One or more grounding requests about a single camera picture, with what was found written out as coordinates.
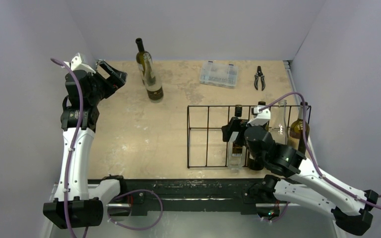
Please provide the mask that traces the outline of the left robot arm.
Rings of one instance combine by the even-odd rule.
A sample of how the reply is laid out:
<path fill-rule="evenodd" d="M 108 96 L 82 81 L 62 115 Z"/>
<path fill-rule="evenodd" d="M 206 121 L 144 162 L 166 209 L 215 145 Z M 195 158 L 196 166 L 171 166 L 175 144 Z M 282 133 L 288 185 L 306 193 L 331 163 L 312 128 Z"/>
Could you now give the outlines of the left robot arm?
<path fill-rule="evenodd" d="M 98 104 L 112 96 L 127 81 L 127 73 L 112 68 L 103 60 L 96 62 L 108 77 L 102 76 L 80 54 L 70 61 L 52 62 L 68 70 L 63 100 L 63 161 L 54 198 L 43 205 L 43 214 L 60 229 L 99 226 L 107 214 L 106 205 L 124 202 L 128 189 L 123 176 L 104 177 L 89 187 L 88 165 L 91 145 L 99 117 Z"/>

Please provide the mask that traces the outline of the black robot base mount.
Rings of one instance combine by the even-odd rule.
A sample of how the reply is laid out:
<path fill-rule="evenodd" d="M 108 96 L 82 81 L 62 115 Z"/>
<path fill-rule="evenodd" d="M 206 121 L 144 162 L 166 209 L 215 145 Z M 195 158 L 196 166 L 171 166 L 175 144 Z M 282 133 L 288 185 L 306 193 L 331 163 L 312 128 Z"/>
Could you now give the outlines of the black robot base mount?
<path fill-rule="evenodd" d="M 279 202 L 272 194 L 272 184 L 261 178 L 210 179 L 122 179 L 121 194 L 132 191 L 125 198 L 111 201 L 141 205 L 131 208 L 110 208 L 115 216 L 146 216 L 150 211 L 164 212 L 237 212 L 241 215 L 276 217 L 279 205 L 256 208 L 256 202 Z M 231 198 L 232 201 L 167 202 L 162 198 Z"/>

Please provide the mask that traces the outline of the tall clear glass bottle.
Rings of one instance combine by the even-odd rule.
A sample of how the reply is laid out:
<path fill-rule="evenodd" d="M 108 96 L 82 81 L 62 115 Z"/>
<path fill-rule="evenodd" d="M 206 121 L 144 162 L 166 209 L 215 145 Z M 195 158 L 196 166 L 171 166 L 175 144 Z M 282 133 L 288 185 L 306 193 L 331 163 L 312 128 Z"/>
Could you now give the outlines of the tall clear glass bottle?
<path fill-rule="evenodd" d="M 153 70 L 153 63 L 150 53 L 143 54 L 144 63 L 144 84 L 150 101 L 157 103 L 163 99 L 164 92 L 161 80 Z"/>

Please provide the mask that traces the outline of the clear wine bottle dark label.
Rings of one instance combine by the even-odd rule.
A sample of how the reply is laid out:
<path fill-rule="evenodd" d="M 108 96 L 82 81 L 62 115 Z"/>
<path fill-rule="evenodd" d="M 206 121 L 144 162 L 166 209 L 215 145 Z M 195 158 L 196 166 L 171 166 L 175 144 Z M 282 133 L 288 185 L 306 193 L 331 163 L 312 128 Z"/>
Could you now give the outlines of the clear wine bottle dark label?
<path fill-rule="evenodd" d="M 271 120 L 269 122 L 270 133 L 276 143 L 287 144 L 288 131 L 286 120 L 287 100 L 280 100 L 276 107 L 271 108 Z"/>

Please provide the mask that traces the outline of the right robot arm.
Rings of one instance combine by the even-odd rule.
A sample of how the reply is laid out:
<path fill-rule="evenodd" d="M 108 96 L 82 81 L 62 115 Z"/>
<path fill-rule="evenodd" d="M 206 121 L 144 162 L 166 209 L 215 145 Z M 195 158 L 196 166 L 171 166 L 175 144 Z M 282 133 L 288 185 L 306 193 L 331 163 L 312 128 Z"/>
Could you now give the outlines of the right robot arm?
<path fill-rule="evenodd" d="M 317 169 L 300 151 L 275 142 L 261 125 L 233 117 L 221 131 L 224 142 L 245 146 L 255 162 L 272 173 L 258 189 L 263 201 L 276 198 L 316 210 L 356 236 L 364 235 L 371 227 L 371 210 L 378 200 L 373 190 L 354 188 Z"/>

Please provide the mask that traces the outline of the green wine bottle front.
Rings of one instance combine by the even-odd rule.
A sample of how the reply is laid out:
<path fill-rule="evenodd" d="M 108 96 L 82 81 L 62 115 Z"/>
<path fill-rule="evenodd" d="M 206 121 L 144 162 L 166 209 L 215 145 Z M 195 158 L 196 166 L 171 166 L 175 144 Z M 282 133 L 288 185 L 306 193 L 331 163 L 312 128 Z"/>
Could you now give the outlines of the green wine bottle front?
<path fill-rule="evenodd" d="M 258 105 L 262 105 L 262 106 L 266 106 L 266 102 L 265 101 L 259 101 L 258 102 Z M 268 126 L 269 126 L 269 122 L 267 122 L 266 124 L 264 124 L 262 127 L 268 131 Z M 249 156 L 248 158 L 248 161 L 247 161 L 247 166 L 250 170 L 253 170 L 253 171 L 261 171 L 263 169 L 263 165 L 261 163 L 258 163 L 257 161 L 255 161 L 255 159 L 253 159 L 251 156 Z"/>

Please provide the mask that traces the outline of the square clear liquor bottle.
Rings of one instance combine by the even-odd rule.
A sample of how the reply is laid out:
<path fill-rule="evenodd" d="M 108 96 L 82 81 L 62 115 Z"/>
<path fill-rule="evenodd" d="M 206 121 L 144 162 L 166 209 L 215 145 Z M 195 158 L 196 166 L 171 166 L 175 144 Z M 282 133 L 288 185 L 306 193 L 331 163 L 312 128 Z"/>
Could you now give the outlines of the square clear liquor bottle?
<path fill-rule="evenodd" d="M 228 152 L 227 165 L 231 170 L 237 170 L 242 166 L 244 160 L 244 148 L 236 143 L 236 139 L 240 131 L 241 116 L 243 112 L 242 105 L 235 105 L 234 116 L 229 122 Z"/>

